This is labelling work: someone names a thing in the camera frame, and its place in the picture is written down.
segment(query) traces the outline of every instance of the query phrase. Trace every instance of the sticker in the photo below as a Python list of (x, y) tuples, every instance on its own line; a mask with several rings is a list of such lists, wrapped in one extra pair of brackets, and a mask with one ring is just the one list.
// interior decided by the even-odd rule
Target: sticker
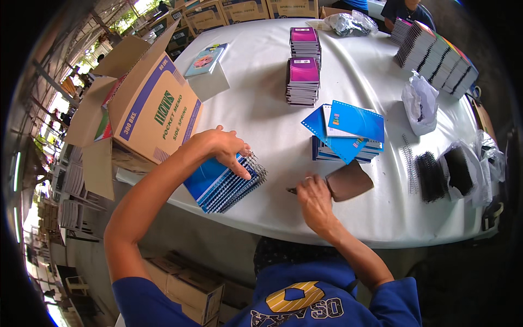
[(160, 24), (160, 25), (156, 26), (155, 28), (153, 28), (153, 32), (158, 32), (162, 28), (163, 28), (163, 24)]
[(173, 40), (177, 40), (177, 39), (182, 38), (182, 37), (184, 37), (184, 36), (185, 36), (185, 34), (184, 34), (183, 32), (180, 32), (180, 33), (174, 34), (174, 35), (173, 35)]

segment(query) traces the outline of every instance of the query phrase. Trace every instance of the white table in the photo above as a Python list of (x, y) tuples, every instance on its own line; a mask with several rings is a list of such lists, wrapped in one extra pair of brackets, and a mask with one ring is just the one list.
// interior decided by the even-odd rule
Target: white table
[[(214, 43), (229, 42), (221, 61), (231, 88), (204, 103), (197, 131), (222, 124), (248, 142), (268, 180), (225, 214), (205, 214), (185, 187), (169, 203), (217, 222), (248, 232), (288, 241), (325, 244), (301, 217), (295, 186), (306, 171), (322, 176), (342, 164), (311, 160), (311, 133), (300, 122), (314, 108), (291, 108), (285, 102), (289, 28), (304, 27), (308, 19), (271, 19), (226, 26), (201, 34), (178, 57), (176, 66), (187, 71), (196, 54)], [(406, 134), (414, 155), (431, 151), (436, 157), (456, 139), (472, 142), (477, 129), (465, 98), (445, 92), (437, 98), (438, 125), (416, 137), (408, 124), (401, 91), (411, 76), (392, 61), (398, 46), (388, 35), (339, 38), (319, 32), (323, 48), (318, 105), (333, 99), (374, 108), (385, 117), (384, 153), (362, 165), (374, 189), (333, 210), (343, 225), (373, 248), (428, 246), (469, 239), (480, 234), (481, 208), (449, 198), (426, 204), (420, 194), (408, 193), (407, 168), (400, 148)], [(117, 179), (131, 185), (140, 177), (119, 169)]]

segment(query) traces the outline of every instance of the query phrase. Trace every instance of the blue notebook cover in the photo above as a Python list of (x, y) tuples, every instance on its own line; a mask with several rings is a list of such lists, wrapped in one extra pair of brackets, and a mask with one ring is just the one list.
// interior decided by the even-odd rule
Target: blue notebook cover
[(320, 106), (301, 122), (323, 143), (336, 153), (347, 165), (354, 159), (356, 154), (365, 146), (367, 141), (361, 138), (328, 138), (325, 132), (323, 120), (323, 109)]
[(362, 138), (385, 142), (383, 116), (339, 101), (332, 101), (328, 126)]

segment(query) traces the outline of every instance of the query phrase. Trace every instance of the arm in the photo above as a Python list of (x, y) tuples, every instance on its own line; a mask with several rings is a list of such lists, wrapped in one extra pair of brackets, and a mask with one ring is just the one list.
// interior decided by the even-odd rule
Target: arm
[(387, 27), (387, 29), (391, 32), (394, 29), (394, 23), (386, 17), (385, 17), (385, 27)]
[(194, 135), (124, 196), (104, 233), (104, 248), (112, 282), (124, 277), (151, 280), (142, 263), (138, 242), (169, 196), (207, 159), (215, 156), (236, 175), (251, 178), (236, 161), (236, 153), (245, 154), (250, 146), (237, 138), (235, 131), (224, 132), (222, 129), (222, 126), (218, 126), (215, 130)]
[(331, 192), (317, 174), (308, 176), (296, 187), (305, 223), (329, 242), (349, 262), (355, 274), (369, 290), (393, 281), (383, 260), (343, 227), (332, 212)]

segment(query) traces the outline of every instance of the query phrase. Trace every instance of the person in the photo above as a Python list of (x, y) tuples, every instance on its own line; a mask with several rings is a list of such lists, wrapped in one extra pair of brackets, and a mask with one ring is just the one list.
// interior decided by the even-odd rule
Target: person
[[(137, 243), (169, 196), (215, 157), (244, 179), (236, 160), (250, 146), (235, 131), (195, 134), (124, 196), (104, 233), (113, 294), (126, 326), (199, 326), (151, 281)], [(325, 182), (308, 174), (297, 185), (305, 223), (333, 247), (262, 238), (254, 256), (253, 303), (225, 326), (421, 326), (415, 279), (394, 280), (378, 255), (334, 216)], [(369, 308), (355, 300), (358, 279), (373, 293)]]
[(163, 1), (160, 1), (158, 3), (158, 10), (162, 13), (162, 14), (165, 14), (167, 12), (169, 12), (169, 8), (167, 7), (167, 5), (163, 2)]
[(357, 10), (367, 16), (369, 15), (367, 0), (339, 0), (333, 3), (332, 7), (343, 10)]
[(381, 16), (385, 18), (385, 26), (390, 31), (394, 29), (396, 17), (405, 19), (408, 22), (417, 20), (432, 30), (436, 30), (430, 14), (425, 8), (419, 5), (419, 0), (387, 0), (381, 11)]

